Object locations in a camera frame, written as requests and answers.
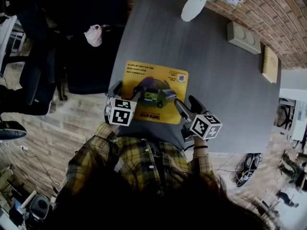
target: red brick wall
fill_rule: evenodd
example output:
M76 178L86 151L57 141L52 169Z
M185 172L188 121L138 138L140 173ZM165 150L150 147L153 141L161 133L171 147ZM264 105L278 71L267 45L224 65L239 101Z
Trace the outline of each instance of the red brick wall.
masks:
M307 0L245 0L234 7L216 0L211 9L256 33L282 61L283 69L307 69ZM128 0L130 8L135 0Z

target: electrical socket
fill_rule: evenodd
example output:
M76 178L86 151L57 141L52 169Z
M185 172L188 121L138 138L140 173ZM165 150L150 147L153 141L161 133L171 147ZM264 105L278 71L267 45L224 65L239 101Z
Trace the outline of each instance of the electrical socket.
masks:
M22 150L25 150L25 151L28 151L29 148L28 147L25 147L25 146L20 146Z

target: yellow plaid shirt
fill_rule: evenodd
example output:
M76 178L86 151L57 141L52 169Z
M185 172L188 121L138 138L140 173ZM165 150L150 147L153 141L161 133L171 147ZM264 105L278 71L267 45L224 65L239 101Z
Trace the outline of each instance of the yellow plaid shirt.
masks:
M209 173L212 164L209 156L199 157L187 163L184 153L167 142L159 142L158 154L154 144L145 139L117 137L106 123L101 123L95 135L89 139L75 154L68 165L66 179L56 204L60 203L63 191L72 196L84 185L85 171L91 166L90 149L94 149L102 157L105 165L111 165L131 185L138 185L142 190L152 183L161 184L155 157L162 157L165 181L172 181L174 187L179 186L179 173Z

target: white cube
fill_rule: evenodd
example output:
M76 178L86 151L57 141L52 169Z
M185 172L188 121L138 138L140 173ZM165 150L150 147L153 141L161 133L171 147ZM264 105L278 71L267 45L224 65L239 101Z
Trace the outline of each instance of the white cube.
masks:
M106 104L106 113L109 119L109 124L129 126L133 119L136 102L108 98Z
M215 115L196 115L190 129L201 139L207 140L215 138L222 125Z

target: wooden floor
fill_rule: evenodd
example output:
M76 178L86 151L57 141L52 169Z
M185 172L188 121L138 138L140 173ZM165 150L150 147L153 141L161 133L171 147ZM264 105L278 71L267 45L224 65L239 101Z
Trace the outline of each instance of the wooden floor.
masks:
M5 77L9 88L18 89L22 65L9 65ZM21 123L28 134L22 139L3 142L0 149L0 168L14 166L15 175L31 192L33 189L51 197L54 192L51 180L36 158L27 157L21 146L29 148L30 156L38 156L50 176L56 183L62 183L68 161L82 144L90 138L99 122L104 120L103 110L106 103L104 94L75 95L67 93L69 100L60 102L55 94L55 113L47 116L29 116L23 114L3 114L3 120L16 120ZM265 199L269 205L276 201L274 196L278 189L287 186L286 179L277 169L284 150L290 151L294 158L295 151L284 136L272 131L263 162L256 173L243 187L236 188L231 180L236 175L232 173L243 161L245 154L211 153L213 167L224 180L231 196L241 195Z

